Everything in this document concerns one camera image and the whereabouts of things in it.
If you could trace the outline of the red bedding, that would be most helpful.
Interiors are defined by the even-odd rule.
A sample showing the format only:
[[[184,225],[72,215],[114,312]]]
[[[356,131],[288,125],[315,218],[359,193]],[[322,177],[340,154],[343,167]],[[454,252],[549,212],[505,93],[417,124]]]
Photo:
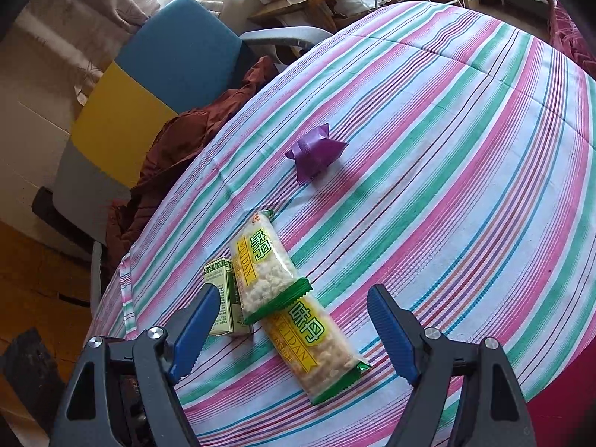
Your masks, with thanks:
[[[559,0],[549,0],[549,44],[596,79],[596,58]]]

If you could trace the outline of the dark red cloth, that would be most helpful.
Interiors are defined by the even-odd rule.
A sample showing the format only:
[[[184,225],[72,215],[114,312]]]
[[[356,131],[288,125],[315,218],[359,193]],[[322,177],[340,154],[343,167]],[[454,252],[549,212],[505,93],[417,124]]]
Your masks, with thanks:
[[[110,279],[119,262],[139,239],[175,182],[223,126],[268,82],[278,75],[274,60],[258,59],[240,83],[223,92],[212,103],[195,107],[164,124],[146,153],[139,180],[126,202],[110,205],[101,272]]]

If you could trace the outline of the patterned curtain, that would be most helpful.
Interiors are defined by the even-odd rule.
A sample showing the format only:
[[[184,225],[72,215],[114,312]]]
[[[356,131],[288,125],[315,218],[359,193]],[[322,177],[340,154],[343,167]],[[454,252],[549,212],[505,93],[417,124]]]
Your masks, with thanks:
[[[158,10],[158,0],[29,0],[16,24],[61,60],[85,103],[121,48]]]

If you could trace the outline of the rice cracker snack packet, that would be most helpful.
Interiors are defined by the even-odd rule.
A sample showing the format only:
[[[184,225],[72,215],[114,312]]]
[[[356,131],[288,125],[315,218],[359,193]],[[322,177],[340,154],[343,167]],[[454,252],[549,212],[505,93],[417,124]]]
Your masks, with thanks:
[[[311,291],[273,227],[258,211],[231,239],[230,253],[244,323],[252,325]]]

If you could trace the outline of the small green box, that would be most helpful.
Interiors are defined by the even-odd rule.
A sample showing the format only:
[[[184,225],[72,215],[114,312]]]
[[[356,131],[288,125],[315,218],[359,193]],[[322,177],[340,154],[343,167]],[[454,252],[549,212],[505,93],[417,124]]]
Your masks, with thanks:
[[[237,337],[253,333],[253,327],[244,323],[232,261],[219,257],[208,262],[203,267],[203,279],[207,285],[215,286],[220,296],[219,313],[210,335]]]

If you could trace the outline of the grey yellow blue chair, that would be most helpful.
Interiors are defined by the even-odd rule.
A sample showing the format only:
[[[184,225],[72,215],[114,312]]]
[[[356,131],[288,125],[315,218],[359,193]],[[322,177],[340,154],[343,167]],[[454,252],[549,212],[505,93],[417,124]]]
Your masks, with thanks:
[[[238,86],[258,44],[308,51],[330,36],[314,26],[236,35],[197,0],[160,9],[119,52],[83,106],[54,183],[32,212],[91,252],[103,241],[109,205],[126,199],[149,146],[172,117]]]

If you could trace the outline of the striped tablecloth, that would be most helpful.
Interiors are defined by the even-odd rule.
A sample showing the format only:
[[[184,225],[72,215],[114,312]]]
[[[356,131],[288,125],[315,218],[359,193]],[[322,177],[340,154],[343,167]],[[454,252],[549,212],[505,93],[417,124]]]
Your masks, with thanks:
[[[349,145],[299,185],[285,152]],[[410,389],[367,312],[385,286],[453,340],[496,338],[533,397],[595,337],[595,83],[549,44],[410,2],[335,34],[189,166],[115,272],[90,332],[166,323],[258,210],[371,369],[314,406],[261,327],[209,340],[177,388],[205,446],[384,444]]]

